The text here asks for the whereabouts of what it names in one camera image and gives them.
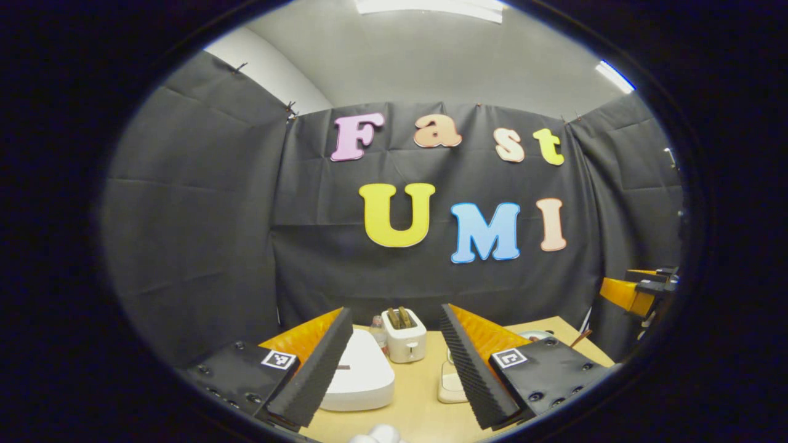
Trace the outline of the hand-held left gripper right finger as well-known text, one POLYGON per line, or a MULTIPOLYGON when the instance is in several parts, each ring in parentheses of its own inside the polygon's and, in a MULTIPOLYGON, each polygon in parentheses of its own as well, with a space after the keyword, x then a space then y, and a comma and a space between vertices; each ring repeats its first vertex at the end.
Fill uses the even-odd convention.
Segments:
POLYGON ((613 373, 555 337, 532 340, 467 309, 442 310, 441 333, 482 429, 543 415, 613 373))

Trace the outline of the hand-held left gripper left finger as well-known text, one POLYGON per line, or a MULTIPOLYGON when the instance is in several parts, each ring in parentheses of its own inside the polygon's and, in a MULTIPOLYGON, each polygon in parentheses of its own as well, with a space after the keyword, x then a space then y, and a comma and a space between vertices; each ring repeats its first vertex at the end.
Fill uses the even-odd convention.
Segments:
POLYGON ((185 369, 185 376, 256 420, 309 426, 353 333, 352 312, 338 308, 260 344, 237 340, 185 369))

